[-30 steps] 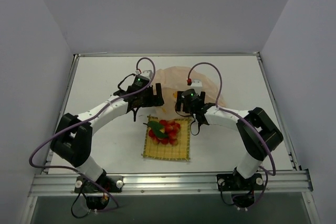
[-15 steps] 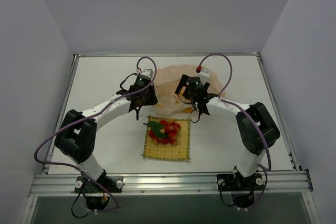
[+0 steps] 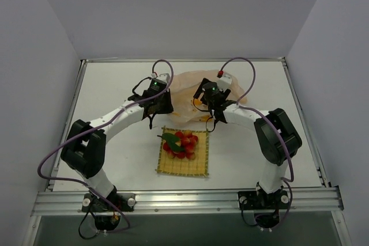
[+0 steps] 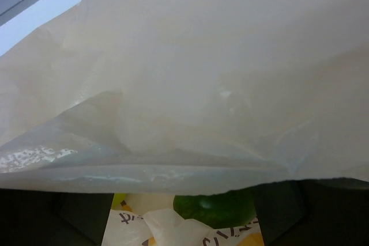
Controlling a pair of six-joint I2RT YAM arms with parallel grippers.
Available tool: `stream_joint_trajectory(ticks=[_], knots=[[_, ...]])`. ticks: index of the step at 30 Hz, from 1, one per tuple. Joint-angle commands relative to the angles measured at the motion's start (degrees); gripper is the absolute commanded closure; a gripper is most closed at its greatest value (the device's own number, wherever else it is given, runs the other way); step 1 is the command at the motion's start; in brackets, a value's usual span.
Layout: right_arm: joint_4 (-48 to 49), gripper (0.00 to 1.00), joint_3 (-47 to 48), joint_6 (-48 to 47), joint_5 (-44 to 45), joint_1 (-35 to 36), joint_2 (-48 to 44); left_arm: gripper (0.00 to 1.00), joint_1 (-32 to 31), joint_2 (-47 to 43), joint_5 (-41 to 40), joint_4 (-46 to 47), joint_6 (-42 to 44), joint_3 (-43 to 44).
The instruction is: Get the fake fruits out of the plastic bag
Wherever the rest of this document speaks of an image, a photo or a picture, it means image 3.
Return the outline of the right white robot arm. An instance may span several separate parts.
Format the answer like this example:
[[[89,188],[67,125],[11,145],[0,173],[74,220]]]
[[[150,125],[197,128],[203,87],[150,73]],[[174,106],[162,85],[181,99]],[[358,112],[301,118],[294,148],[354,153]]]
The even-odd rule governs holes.
[[[204,78],[194,98],[201,99],[216,123],[235,124],[255,131],[266,159],[257,183],[256,200],[262,207],[269,207],[277,200],[276,192],[282,188],[283,182],[294,181],[291,159],[302,146],[302,139],[283,109],[260,111],[227,99],[230,84],[222,79],[213,82]]]

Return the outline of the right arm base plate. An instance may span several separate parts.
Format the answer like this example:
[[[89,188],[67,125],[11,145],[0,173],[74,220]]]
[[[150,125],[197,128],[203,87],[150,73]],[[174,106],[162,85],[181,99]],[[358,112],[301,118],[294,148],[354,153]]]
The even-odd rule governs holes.
[[[285,210],[290,204],[288,193],[283,189],[271,194],[263,190],[239,191],[238,201],[244,210]]]

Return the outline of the translucent orange plastic bag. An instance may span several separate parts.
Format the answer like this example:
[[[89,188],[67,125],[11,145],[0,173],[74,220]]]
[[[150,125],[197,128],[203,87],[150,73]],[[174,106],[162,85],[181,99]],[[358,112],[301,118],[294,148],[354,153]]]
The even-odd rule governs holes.
[[[174,76],[170,86],[171,102],[174,108],[169,119],[178,125],[191,122],[206,122],[210,118],[207,106],[193,96],[202,80],[217,81],[217,70],[187,71]]]

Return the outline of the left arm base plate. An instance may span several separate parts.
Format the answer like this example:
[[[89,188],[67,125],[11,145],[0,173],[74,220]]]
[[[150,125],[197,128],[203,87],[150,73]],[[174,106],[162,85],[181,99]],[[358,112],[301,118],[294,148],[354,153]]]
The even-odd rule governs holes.
[[[135,199],[134,194],[118,194],[117,192],[112,192],[107,197],[107,200],[110,201],[114,206],[116,206],[122,212],[131,212],[134,211]],[[111,207],[108,203],[106,203],[101,198],[98,198],[96,195],[87,193],[84,195],[84,199],[82,201],[82,212],[87,212],[88,209],[92,212],[103,213],[108,211],[115,211],[113,207]]]

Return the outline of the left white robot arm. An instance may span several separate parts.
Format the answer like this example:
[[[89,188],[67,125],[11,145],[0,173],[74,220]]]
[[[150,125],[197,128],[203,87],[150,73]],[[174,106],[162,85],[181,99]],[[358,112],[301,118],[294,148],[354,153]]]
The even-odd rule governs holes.
[[[67,138],[82,136],[62,149],[61,159],[97,195],[95,203],[103,211],[110,211],[116,205],[116,188],[103,170],[107,142],[132,124],[174,111],[170,90],[166,88],[170,81],[169,74],[149,79],[150,85],[142,95],[134,93],[119,108],[98,119],[75,121]]]

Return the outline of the red fake fruit bunch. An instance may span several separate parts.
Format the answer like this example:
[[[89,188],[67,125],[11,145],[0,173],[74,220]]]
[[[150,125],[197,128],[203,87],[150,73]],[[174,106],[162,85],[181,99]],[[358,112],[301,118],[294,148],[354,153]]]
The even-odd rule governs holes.
[[[163,141],[161,148],[169,159],[195,160],[198,136],[194,135],[191,130],[165,132],[159,135],[159,138]]]

